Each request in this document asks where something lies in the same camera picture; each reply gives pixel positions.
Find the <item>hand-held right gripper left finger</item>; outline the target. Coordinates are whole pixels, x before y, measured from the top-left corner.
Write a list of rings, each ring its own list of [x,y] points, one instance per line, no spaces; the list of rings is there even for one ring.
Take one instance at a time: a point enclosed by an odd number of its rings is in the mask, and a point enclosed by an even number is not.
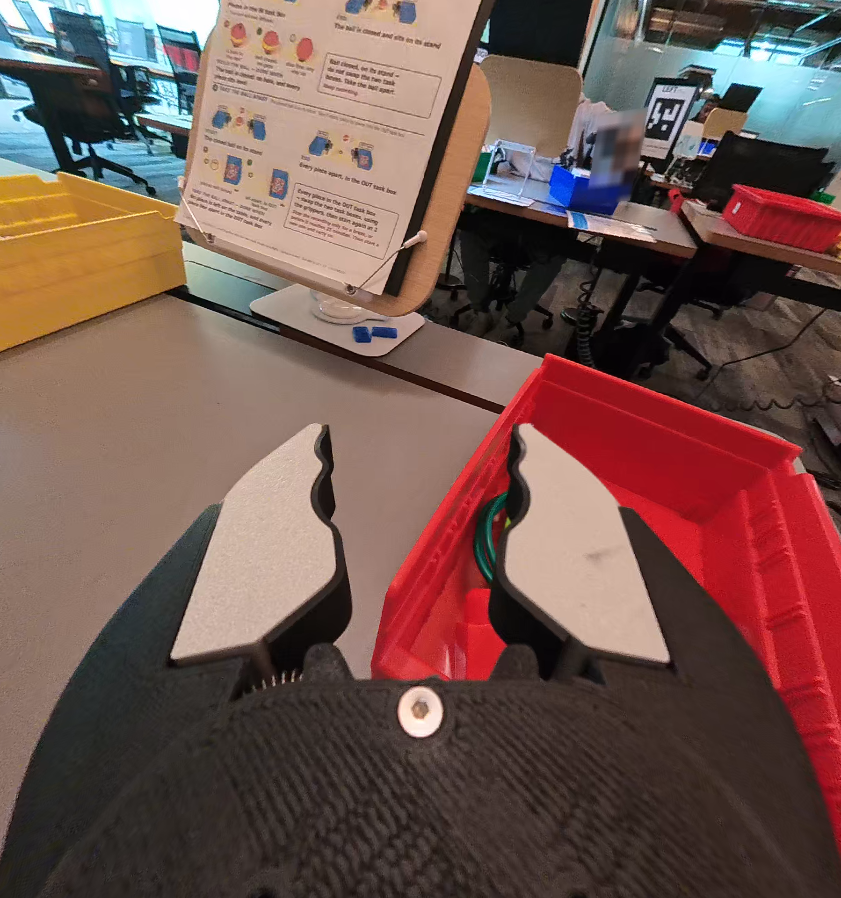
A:
[[[351,618],[351,589],[334,522],[334,451],[313,423],[230,488],[171,648],[175,666],[244,659],[256,672],[304,672],[315,645]]]

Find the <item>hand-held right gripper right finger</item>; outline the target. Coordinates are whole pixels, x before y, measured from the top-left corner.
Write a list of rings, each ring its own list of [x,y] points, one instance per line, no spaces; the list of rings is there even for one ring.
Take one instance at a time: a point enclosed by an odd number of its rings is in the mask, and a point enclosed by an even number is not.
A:
[[[663,669],[671,654],[624,509],[583,463],[532,424],[507,452],[507,525],[489,600],[494,631],[538,676],[604,682],[605,661]]]

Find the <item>red plastic bin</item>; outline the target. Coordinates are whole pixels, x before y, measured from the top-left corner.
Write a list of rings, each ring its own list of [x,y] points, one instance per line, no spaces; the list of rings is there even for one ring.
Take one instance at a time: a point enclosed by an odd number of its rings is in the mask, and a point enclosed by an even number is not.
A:
[[[737,233],[812,253],[827,253],[841,237],[841,212],[805,197],[737,184],[722,219]]]
[[[479,510],[529,423],[637,512],[760,657],[818,776],[841,854],[841,536],[800,450],[775,435],[548,356],[496,420],[386,592],[371,674],[437,674],[413,644],[443,593],[482,587]]]

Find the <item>yellow plastic bin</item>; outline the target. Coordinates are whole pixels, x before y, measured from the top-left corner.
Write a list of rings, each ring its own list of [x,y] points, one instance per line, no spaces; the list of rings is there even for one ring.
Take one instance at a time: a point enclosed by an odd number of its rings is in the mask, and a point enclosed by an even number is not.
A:
[[[0,353],[184,286],[177,211],[71,174],[0,177]]]

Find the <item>white round disc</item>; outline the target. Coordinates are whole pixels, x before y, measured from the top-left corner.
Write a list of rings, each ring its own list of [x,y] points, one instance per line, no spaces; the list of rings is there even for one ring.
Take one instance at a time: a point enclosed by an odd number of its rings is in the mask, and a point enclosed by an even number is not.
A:
[[[386,315],[370,311],[340,298],[319,293],[314,289],[309,290],[309,297],[311,300],[310,310],[314,317],[335,326],[352,327],[367,322],[389,321],[389,317]]]

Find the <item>wood-edged work table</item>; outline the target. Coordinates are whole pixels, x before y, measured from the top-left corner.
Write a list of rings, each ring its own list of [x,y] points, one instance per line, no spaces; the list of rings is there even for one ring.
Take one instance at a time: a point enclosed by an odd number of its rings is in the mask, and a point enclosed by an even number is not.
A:
[[[689,260],[697,250],[696,242],[679,218],[666,209],[623,201],[611,216],[570,212],[557,204],[547,183],[515,175],[497,176],[486,185],[471,185],[465,204],[679,259]]]
[[[763,241],[737,232],[719,213],[697,201],[684,200],[680,216],[694,230],[701,243],[733,253],[785,263],[827,275],[841,277],[841,259],[826,253],[814,253],[772,241]]]

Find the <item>blue plastic bin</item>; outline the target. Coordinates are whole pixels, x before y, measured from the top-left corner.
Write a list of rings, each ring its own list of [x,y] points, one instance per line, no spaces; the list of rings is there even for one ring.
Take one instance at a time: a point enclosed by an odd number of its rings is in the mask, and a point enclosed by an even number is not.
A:
[[[549,199],[552,205],[567,210],[611,216],[620,203],[629,200],[631,185],[592,186],[591,173],[556,164],[551,169]]]

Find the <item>printed instruction sheet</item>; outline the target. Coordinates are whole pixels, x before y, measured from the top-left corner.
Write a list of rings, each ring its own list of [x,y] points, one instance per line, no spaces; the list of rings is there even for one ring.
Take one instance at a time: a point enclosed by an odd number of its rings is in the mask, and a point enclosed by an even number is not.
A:
[[[492,6],[220,2],[177,221],[323,283],[397,291]]]

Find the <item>black white marker sign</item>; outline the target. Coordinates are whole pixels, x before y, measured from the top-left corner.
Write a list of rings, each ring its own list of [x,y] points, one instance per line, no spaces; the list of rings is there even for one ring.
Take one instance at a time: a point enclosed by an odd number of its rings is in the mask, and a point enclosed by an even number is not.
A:
[[[644,105],[646,118],[640,160],[665,162],[688,121],[702,88],[691,78],[657,77]]]

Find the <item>black office chair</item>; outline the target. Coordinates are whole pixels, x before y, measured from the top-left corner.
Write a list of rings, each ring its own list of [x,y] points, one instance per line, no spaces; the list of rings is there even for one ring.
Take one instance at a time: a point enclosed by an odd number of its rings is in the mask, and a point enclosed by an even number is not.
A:
[[[50,17],[55,58],[93,68],[95,74],[44,75],[29,85],[33,103],[18,114],[40,126],[50,142],[58,171],[101,181],[105,172],[118,174],[145,189],[157,191],[131,168],[100,156],[98,145],[120,140],[138,141],[133,97],[123,90],[123,79],[112,66],[102,18],[52,6]]]

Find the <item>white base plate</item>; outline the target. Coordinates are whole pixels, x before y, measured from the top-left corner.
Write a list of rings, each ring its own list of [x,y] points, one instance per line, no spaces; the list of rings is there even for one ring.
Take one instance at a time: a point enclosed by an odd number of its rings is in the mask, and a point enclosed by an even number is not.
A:
[[[397,328],[399,339],[396,341],[375,340],[369,345],[359,345],[352,339],[351,328],[353,326],[340,327],[314,317],[310,310],[309,290],[310,288],[305,286],[288,286],[253,300],[249,305],[249,310],[254,316],[274,322],[280,328],[289,328],[302,335],[317,339],[328,347],[343,349],[350,355],[366,358],[381,358],[388,355],[427,322],[422,315],[416,312],[400,317],[387,315],[389,321],[367,322],[361,325]]]

